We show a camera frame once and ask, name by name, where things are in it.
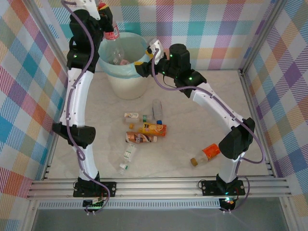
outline cable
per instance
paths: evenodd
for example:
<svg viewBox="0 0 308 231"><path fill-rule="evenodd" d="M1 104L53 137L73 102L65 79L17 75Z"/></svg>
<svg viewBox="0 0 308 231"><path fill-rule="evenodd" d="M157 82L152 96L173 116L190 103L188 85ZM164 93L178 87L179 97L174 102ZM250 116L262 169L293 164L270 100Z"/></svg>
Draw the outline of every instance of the cable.
<svg viewBox="0 0 308 231"><path fill-rule="evenodd" d="M68 94L68 98L67 98L67 105L66 105L66 130L67 130L67 135L70 139L70 141L72 142L73 146L76 148L76 154L77 154L77 158L78 158L78 164L79 164L79 167L81 169L81 171L83 172L83 174L91 181L93 181L94 183L102 186L104 189L107 190L108 192L108 196L107 196L107 199L105 201L105 203L103 204L103 206L96 211L96 213L99 213L102 211L102 209L106 206L107 202L109 201L109 198L110 198L110 191L109 189L103 185L102 183L96 181L95 179L93 179L92 177L90 177L86 172L85 172L85 169L82 167L81 165L81 161L84 161L86 159L86 156L85 154L83 153L83 151L81 150L81 148L79 148L79 146L76 144L76 142L74 141L73 137L72 137L72 134L71 134L71 130L70 130L70 126L69 126L69 106L70 106L70 103L71 103L71 99L72 99L72 94L73 94L73 91L76 89L76 85L77 83L80 81L80 79L82 78L83 74L86 73L88 67L90 66L92 60L93 60L93 57L94 57L94 43L93 43L93 40L92 40L92 37L91 37L91 34L89 33L89 31L87 30L87 28L85 27L85 25L82 23L82 21L77 17L77 15L67 6L68 5L76 5L75 2L69 2L69 1L64 1L64 0L61 0L61 4L67 9L67 11L75 18L75 20L80 24L81 28L84 30L84 32L86 33L89 41L90 41L90 46L91 46L91 53L90 53L90 58L89 58L89 61L87 62L87 64L85 65L85 67L81 70L81 73L80 75L78 76L78 78L76 79L76 81L73 83L70 91L69 91L69 94Z"/></svg>
<svg viewBox="0 0 308 231"><path fill-rule="evenodd" d="M167 83L165 82L165 75L163 75L163 82L164 82L164 84L167 85L168 87L176 88L176 87L173 87L173 86L171 86L171 85L169 85L169 84L167 84Z"/></svg>
<svg viewBox="0 0 308 231"><path fill-rule="evenodd" d="M156 50L156 52L155 52L152 60L155 60L155 57L156 57L156 55L157 55L157 53L159 51L159 49L157 49L157 48L155 50ZM162 89L165 89L165 90L176 91L176 90L185 90L185 89L195 89L195 90L199 90L199 91L204 92L208 96L212 97L236 122L238 122L240 125L242 125L253 136L253 138L256 140L257 144L260 147L260 150L261 150L261 153L262 153L262 158L261 158L260 161L252 161L252 160L249 160L249 159L241 157L240 160L238 161L236 169L235 169L235 173L236 174L238 172L241 160L245 160L245 161L247 161L249 163L252 163L252 164L260 164L260 163L264 162L264 160L265 160L265 150L264 150L264 148L263 148L263 146L261 144L261 141L252 132L252 130L249 129L249 127L247 127L242 121L240 121L238 118L236 118L236 116L215 95L213 95L212 93L208 92L207 90L205 90L203 88L199 88L199 87L195 87L195 86L186 86L186 87L173 88L173 89L166 88L157 79L157 76L155 74L155 63L154 62L152 62L152 75L154 77L155 82L158 84L158 86L160 86ZM248 189L247 189L246 197L244 198L242 203L240 203L240 205L238 205L235 209L238 209L239 207L241 207L244 204L244 202L247 200L249 192L250 192L250 182L249 182L248 178L246 176L238 176L238 177L242 177L242 178L245 178L247 180Z"/></svg>

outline brown bottle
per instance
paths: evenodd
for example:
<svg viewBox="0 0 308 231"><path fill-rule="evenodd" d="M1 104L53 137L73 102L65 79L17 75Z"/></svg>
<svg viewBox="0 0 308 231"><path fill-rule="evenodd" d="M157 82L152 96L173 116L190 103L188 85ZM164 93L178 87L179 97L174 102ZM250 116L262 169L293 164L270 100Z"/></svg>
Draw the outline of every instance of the brown bottle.
<svg viewBox="0 0 308 231"><path fill-rule="evenodd" d="M157 136L151 135L144 135L139 132L126 132L126 142L133 142L133 143L146 143L146 142L156 142Z"/></svg>

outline white bucket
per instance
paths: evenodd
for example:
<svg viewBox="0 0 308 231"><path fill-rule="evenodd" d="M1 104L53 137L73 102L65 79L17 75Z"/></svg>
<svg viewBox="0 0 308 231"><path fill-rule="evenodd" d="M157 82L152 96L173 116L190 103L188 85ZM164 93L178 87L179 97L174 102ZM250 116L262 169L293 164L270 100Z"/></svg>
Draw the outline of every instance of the white bucket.
<svg viewBox="0 0 308 231"><path fill-rule="evenodd" d="M121 43L125 53L125 59L131 64L112 65L107 61L106 50L107 41L104 39L99 48L99 63L103 71L107 74L110 85L114 93L122 99L132 100L141 97L148 86L148 79L141 77L135 69L134 62L148 62L150 59L145 54L147 43L143 37L137 34L120 33Z"/></svg>

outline bottle cap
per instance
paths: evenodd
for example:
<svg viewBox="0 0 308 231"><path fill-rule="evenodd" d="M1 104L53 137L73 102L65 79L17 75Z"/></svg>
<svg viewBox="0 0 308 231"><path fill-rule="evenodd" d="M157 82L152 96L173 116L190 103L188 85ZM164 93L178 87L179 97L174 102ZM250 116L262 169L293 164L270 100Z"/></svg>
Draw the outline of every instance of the bottle cap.
<svg viewBox="0 0 308 231"><path fill-rule="evenodd" d="M195 158L192 158L191 159L191 164L192 164L192 166L196 167L198 165L198 162L197 162L197 160Z"/></svg>

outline colorful checkered backdrop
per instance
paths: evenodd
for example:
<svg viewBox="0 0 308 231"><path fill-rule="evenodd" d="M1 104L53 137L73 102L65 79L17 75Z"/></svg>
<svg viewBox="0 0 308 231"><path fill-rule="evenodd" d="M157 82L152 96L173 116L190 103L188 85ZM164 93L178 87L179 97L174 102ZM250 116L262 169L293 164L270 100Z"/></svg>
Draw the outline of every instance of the colorful checkered backdrop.
<svg viewBox="0 0 308 231"><path fill-rule="evenodd" d="M270 154L308 228L308 0L289 0L247 78Z"/></svg>
<svg viewBox="0 0 308 231"><path fill-rule="evenodd" d="M35 0L59 46L68 52L69 13L59 0ZM239 69L276 0L103 0L121 32L166 48L183 43L195 69Z"/></svg>
<svg viewBox="0 0 308 231"><path fill-rule="evenodd" d="M67 76L22 0L1 1L0 31L0 231L14 231L42 173Z"/></svg>

